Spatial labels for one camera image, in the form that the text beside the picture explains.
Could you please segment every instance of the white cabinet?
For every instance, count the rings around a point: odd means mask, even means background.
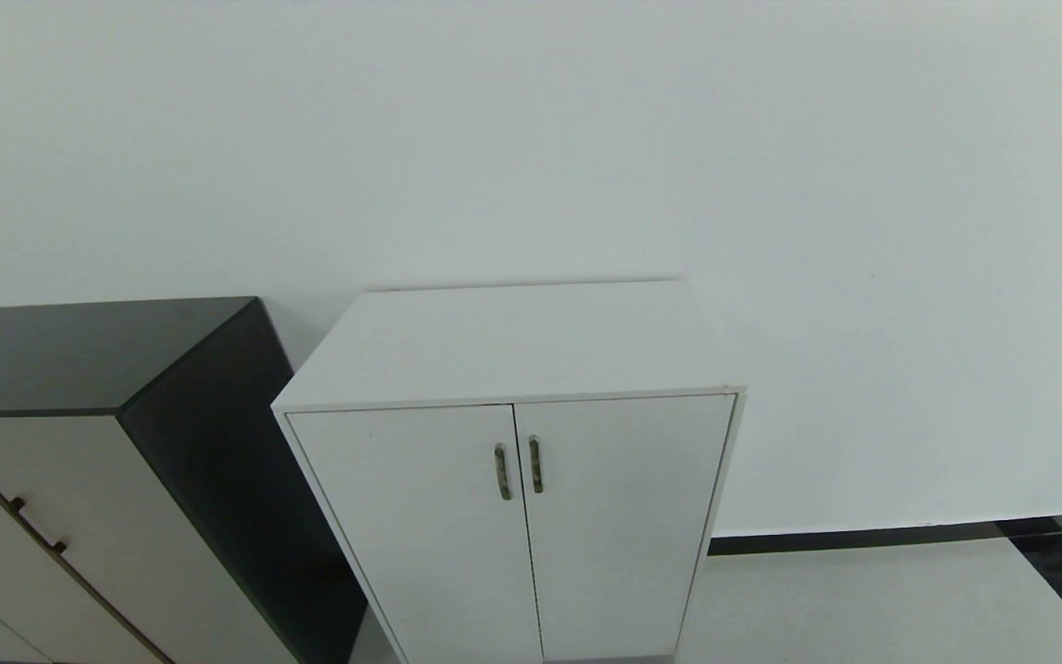
[[[308,412],[292,425],[411,661],[539,660],[510,407]],[[506,454],[502,499],[494,450]]]
[[[401,661],[666,657],[729,369],[684,283],[367,293],[274,409]]]

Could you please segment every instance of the black baseboard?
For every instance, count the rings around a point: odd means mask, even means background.
[[[1008,521],[977,521],[973,524],[838,530],[830,533],[749,534],[741,538],[713,538],[708,556],[783,554],[793,550],[829,550],[879,546],[924,545],[936,542],[967,542],[996,538],[1029,538],[1062,534],[1062,514]]]
[[[1062,514],[973,524],[842,530],[832,533],[752,534],[713,538],[708,556],[788,554],[798,550],[830,550],[884,546],[923,545],[937,542],[969,542],[1006,538],[1040,573],[1062,599]]]

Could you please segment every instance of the cabinet handle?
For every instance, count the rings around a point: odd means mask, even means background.
[[[45,543],[51,541],[47,539],[46,534],[40,533],[38,529],[35,528],[34,524],[28,521],[24,514],[22,514],[22,508],[27,507],[27,500],[24,499],[24,497],[22,496],[13,497],[13,499],[7,500],[7,507],[11,508],[12,512],[16,513],[16,516],[18,517],[19,521],[23,522],[27,525],[27,527],[34,530],[35,534],[38,534],[38,539],[42,540],[42,542]],[[64,554],[65,550],[68,550],[68,542],[64,542],[64,540],[58,540],[55,543],[50,543],[50,545],[47,545],[47,547],[51,548],[51,550],[54,550],[55,554]]]
[[[498,474],[498,493],[502,499],[511,499],[511,482],[507,479],[507,448],[502,443],[494,445],[494,471]]]
[[[531,448],[531,484],[536,494],[543,493],[543,471],[539,470],[539,437],[531,437],[528,441]]]

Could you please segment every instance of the black cabinet top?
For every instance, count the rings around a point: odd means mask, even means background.
[[[117,412],[254,301],[0,308],[0,415]]]

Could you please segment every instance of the black cabinet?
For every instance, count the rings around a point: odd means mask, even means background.
[[[270,411],[291,376],[256,297],[0,308],[0,508],[156,660],[345,661],[366,602]]]

